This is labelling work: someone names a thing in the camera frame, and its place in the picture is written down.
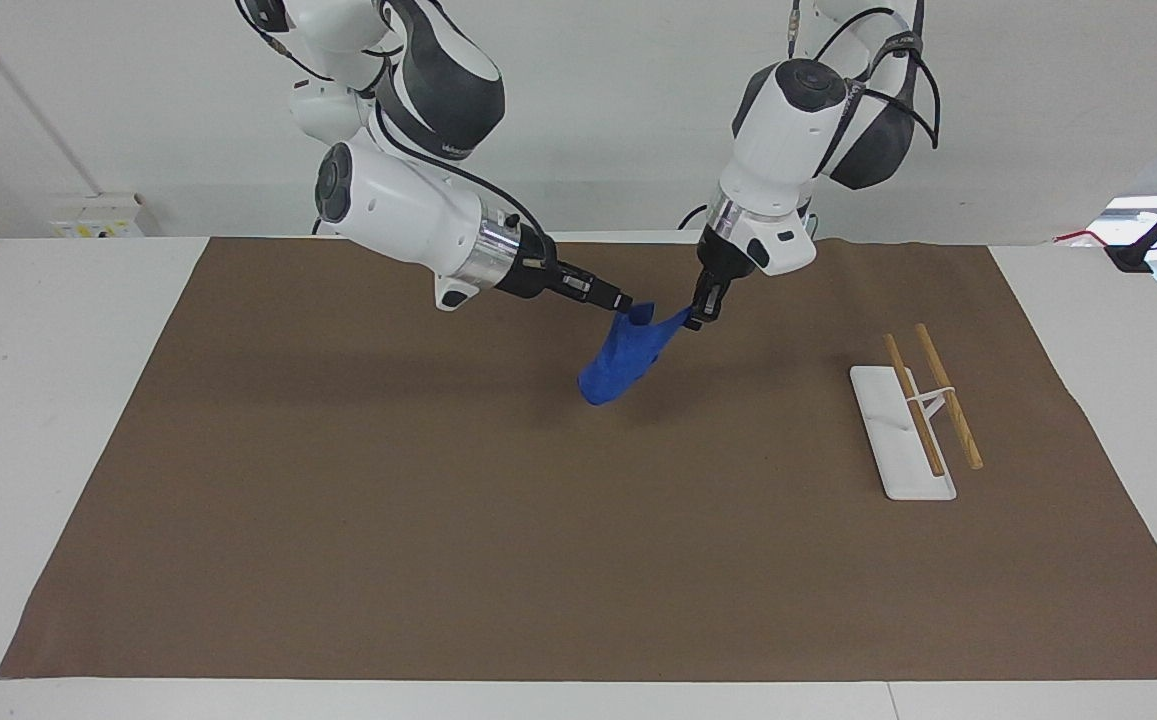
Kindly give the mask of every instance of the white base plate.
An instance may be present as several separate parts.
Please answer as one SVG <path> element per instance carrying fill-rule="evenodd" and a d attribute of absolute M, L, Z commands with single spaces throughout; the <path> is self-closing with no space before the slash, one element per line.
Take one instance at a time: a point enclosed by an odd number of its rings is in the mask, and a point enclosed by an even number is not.
<path fill-rule="evenodd" d="M 924 447 L 911 420 L 902 387 L 889 366 L 857 366 L 849 370 L 854 395 L 858 396 L 862 423 L 871 439 L 871 453 L 889 500 L 956 500 L 952 473 L 936 477 L 924 458 Z M 946 468 L 943 448 L 934 439 L 934 448 Z"/>

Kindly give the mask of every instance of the blue cloth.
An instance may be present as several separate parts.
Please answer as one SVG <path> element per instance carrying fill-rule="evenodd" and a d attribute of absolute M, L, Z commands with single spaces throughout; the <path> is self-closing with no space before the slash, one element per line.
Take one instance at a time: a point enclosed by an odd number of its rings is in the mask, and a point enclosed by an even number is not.
<path fill-rule="evenodd" d="M 690 309 L 679 310 L 670 319 L 657 325 L 654 322 L 654 304 L 636 304 L 631 313 L 616 314 L 614 324 L 609 329 L 605 346 L 578 374 L 578 389 L 592 405 L 604 405 L 618 401 L 639 379 L 650 372 L 650 366 L 690 318 Z"/>

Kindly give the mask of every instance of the brown paper mat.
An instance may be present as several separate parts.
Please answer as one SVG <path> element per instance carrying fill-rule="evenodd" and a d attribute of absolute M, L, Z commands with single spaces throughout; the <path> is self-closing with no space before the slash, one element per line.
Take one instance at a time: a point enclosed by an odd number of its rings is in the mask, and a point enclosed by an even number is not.
<path fill-rule="evenodd" d="M 688 247 L 565 247 L 662 313 Z M 214 240 L 1 676 L 1157 678 L 1157 548 L 988 251 L 821 243 L 613 406 L 609 316 Z M 849 366 L 929 323 L 986 469 L 885 500 Z"/>

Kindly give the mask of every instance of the electrical outlet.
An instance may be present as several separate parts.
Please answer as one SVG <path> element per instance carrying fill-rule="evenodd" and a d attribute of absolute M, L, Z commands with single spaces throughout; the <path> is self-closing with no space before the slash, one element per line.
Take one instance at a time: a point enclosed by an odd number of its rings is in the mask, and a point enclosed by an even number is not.
<path fill-rule="evenodd" d="M 135 194 L 103 193 L 58 201 L 51 223 L 58 237 L 148 237 L 156 223 Z"/>

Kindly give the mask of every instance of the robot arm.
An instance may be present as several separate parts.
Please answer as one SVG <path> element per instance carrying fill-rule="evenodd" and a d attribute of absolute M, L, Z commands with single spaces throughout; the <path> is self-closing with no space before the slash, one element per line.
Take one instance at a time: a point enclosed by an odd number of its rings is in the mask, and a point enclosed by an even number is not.
<path fill-rule="evenodd" d="M 456 310 L 479 291 L 518 297 L 558 292 L 578 302 L 627 311 L 632 299 L 613 284 L 557 259 L 555 242 L 533 220 L 496 208 L 451 184 L 458 174 L 518 205 L 456 163 L 500 123 L 502 78 L 435 0 L 246 0 L 250 15 L 293 20 L 307 45 L 355 58 L 319 56 L 354 72 L 349 82 L 299 83 L 290 106 L 300 127 L 327 145 L 316 184 L 322 222 L 359 245 L 436 275 L 436 307 Z M 386 31 L 403 42 L 396 57 L 368 56 Z"/>
<path fill-rule="evenodd" d="M 734 279 L 815 260 L 805 218 L 820 174 L 852 190 L 892 177 L 924 124 L 911 109 L 916 69 L 929 76 L 924 0 L 805 1 L 793 9 L 793 58 L 751 78 L 734 118 L 734 157 L 698 242 L 692 329 L 718 318 Z"/>

